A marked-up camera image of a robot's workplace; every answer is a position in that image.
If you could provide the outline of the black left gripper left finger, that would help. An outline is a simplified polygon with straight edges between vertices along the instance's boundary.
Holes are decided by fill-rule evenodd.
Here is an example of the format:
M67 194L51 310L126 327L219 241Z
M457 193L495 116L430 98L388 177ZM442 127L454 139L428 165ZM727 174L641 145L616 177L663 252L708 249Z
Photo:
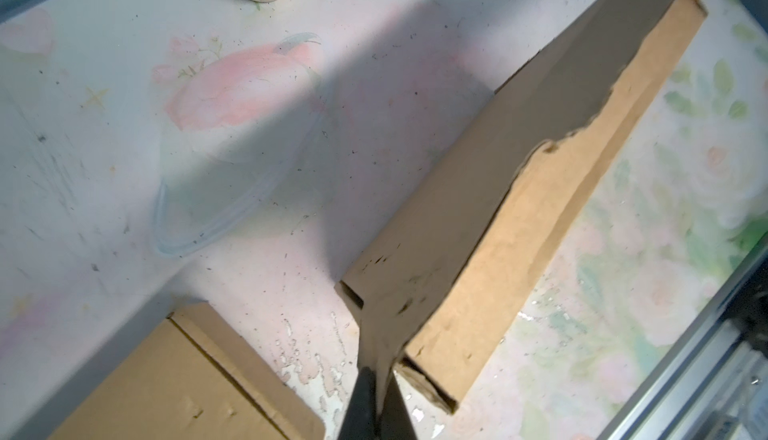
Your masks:
M376 438L376 376L368 367L359 370L354 389L339 430L338 440Z

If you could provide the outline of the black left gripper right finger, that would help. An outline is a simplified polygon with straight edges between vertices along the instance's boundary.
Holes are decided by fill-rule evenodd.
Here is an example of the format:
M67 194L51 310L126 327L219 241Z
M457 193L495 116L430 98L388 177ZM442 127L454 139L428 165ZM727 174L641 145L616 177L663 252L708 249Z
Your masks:
M408 409L394 377L389 380L384 397L379 423L379 438L381 440L417 439Z

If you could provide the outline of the brown cardboard box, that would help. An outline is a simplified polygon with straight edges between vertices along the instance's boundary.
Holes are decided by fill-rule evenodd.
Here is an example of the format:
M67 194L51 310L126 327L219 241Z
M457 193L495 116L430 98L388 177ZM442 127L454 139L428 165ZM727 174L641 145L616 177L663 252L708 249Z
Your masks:
M454 412L704 20L596 0L482 109L343 275L383 410L394 372Z
M320 417L207 303L173 312L54 439L322 439Z

